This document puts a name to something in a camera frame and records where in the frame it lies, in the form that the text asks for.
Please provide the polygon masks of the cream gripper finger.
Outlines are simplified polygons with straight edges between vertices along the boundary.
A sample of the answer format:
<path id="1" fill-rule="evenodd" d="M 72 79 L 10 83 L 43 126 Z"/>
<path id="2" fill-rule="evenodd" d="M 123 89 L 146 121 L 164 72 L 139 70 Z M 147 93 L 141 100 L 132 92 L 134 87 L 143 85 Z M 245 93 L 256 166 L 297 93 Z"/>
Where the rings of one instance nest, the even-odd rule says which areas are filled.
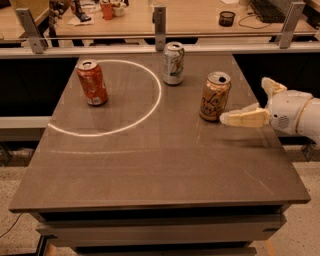
<path id="1" fill-rule="evenodd" d="M 274 81 L 269 77 L 263 77 L 261 81 L 261 87 L 265 91 L 267 98 L 271 99 L 274 94 L 287 90 L 287 87 Z"/>
<path id="2" fill-rule="evenodd" d="M 224 112 L 219 120 L 227 126 L 260 128 L 269 123 L 270 112 L 254 103 L 239 110 Z"/>

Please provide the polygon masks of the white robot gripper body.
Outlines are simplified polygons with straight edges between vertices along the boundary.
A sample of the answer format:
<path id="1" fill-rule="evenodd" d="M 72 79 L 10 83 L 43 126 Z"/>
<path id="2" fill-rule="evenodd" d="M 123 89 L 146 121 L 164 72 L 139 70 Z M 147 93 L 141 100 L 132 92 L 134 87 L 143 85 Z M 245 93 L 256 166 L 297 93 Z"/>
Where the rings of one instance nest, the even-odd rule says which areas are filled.
<path id="1" fill-rule="evenodd" d="M 270 112 L 270 124 L 278 131 L 294 135 L 300 114 L 313 96 L 297 90 L 286 90 L 275 93 L 268 99 L 267 109 Z"/>

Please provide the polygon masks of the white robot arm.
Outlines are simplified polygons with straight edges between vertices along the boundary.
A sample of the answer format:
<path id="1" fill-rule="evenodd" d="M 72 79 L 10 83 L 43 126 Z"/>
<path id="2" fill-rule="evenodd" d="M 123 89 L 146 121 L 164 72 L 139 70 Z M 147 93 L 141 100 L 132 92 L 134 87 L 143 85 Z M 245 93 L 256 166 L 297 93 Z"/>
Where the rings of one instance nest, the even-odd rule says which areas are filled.
<path id="1" fill-rule="evenodd" d="M 262 78 L 261 87 L 268 98 L 264 108 L 255 103 L 240 110 L 224 112 L 220 122 L 247 128 L 270 124 L 277 131 L 305 136 L 320 144 L 319 98 L 311 93 L 289 90 L 268 77 Z"/>

